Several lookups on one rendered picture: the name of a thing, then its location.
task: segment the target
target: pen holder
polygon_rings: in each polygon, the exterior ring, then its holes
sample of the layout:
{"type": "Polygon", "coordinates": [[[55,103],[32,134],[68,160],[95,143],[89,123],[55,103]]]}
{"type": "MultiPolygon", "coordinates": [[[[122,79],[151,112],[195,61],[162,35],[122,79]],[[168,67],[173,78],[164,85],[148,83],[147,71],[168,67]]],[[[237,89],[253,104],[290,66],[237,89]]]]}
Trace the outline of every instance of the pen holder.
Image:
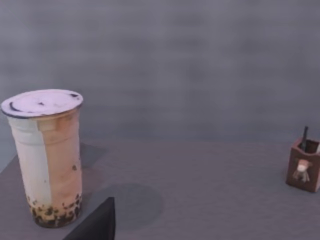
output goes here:
{"type": "Polygon", "coordinates": [[[306,140],[306,151],[301,149],[302,139],[291,147],[286,184],[311,193],[319,189],[320,153],[318,141],[306,140]]]}

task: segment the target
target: blurry background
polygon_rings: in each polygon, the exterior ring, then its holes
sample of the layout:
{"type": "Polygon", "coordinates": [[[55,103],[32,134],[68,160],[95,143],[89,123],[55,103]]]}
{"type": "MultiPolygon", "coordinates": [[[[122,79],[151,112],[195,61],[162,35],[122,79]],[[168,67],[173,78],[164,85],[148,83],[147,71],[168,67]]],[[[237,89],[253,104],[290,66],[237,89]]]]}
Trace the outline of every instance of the blurry background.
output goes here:
{"type": "MultiPolygon", "coordinates": [[[[320,139],[318,0],[0,0],[0,101],[85,98],[81,137],[320,139]]],[[[0,169],[15,154],[0,117],[0,169]]]]}

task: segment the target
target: sealed plastic lid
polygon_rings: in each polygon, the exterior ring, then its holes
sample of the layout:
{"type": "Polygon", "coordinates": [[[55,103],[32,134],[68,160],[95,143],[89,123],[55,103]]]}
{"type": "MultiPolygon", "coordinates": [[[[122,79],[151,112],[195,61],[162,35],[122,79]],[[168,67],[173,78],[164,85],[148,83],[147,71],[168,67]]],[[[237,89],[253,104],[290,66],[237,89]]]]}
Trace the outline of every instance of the sealed plastic lid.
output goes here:
{"type": "Polygon", "coordinates": [[[83,97],[70,90],[44,89],[27,91],[1,103],[1,111],[10,117],[28,119],[61,114],[79,107],[83,97]]]}

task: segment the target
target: cup bottom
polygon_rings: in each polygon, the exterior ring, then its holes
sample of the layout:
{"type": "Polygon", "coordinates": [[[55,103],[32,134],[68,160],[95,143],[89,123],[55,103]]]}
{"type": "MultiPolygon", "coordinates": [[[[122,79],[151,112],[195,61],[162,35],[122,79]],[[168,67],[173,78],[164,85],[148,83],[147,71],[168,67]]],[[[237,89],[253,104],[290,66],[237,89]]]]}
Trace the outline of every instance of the cup bottom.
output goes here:
{"type": "Polygon", "coordinates": [[[63,212],[52,207],[42,209],[30,207],[33,221],[42,228],[57,229],[67,226],[76,221],[82,212],[82,202],[77,200],[72,209],[63,208],[63,212]]]}

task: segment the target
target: bubble tea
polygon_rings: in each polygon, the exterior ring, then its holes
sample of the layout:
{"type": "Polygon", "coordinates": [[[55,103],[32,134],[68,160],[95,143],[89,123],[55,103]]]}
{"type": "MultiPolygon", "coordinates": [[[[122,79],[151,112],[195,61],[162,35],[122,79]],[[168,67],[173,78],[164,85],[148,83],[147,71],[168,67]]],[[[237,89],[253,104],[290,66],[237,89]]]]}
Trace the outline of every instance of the bubble tea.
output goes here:
{"type": "Polygon", "coordinates": [[[74,91],[46,89],[5,100],[19,158],[26,199],[41,227],[59,228],[82,209],[79,108],[74,91]]]}

